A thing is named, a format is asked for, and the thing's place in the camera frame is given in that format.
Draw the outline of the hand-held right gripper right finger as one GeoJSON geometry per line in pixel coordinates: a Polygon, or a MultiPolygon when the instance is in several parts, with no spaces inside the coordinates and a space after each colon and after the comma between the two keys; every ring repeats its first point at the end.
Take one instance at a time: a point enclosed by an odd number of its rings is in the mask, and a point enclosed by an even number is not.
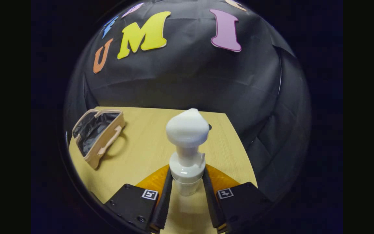
{"type": "Polygon", "coordinates": [[[212,226],[217,233],[254,233],[272,201],[252,182],[239,183],[206,164],[202,181],[212,226]]]}

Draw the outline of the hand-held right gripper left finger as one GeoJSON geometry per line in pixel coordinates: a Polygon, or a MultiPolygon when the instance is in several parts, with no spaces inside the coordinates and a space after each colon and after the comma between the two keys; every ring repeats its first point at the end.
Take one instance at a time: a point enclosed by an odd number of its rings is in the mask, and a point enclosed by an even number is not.
{"type": "Polygon", "coordinates": [[[136,185],[124,184],[104,206],[134,233],[160,233],[165,228],[173,177],[163,166],[136,185]]]}

